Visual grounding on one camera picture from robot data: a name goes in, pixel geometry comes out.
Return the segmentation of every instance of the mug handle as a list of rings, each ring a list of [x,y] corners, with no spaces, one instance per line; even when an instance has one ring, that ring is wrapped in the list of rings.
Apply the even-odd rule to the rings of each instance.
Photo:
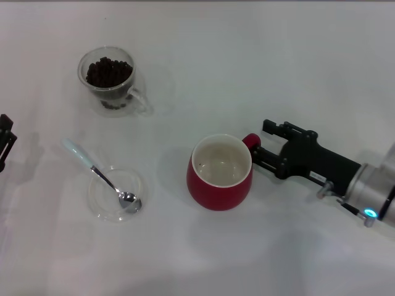
[[[152,113],[152,107],[149,104],[147,97],[142,94],[134,85],[128,89],[128,94],[137,99],[137,112],[141,115],[148,116]]]
[[[245,143],[250,152],[253,148],[261,144],[260,137],[257,134],[249,134],[243,139],[243,143]]]

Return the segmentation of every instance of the spoon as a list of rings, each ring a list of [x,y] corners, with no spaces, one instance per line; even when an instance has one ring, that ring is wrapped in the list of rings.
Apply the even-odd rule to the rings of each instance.
[[[123,192],[119,188],[116,188],[114,184],[107,178],[98,168],[97,166],[90,160],[90,158],[77,147],[77,145],[71,141],[70,139],[63,139],[62,145],[70,151],[76,158],[78,158],[84,166],[89,168],[93,173],[98,175],[101,179],[103,179],[117,194],[119,199],[119,204],[122,208],[127,208],[131,204],[134,204],[134,207],[128,208],[128,213],[136,213],[141,207],[141,199],[135,196],[130,192]]]

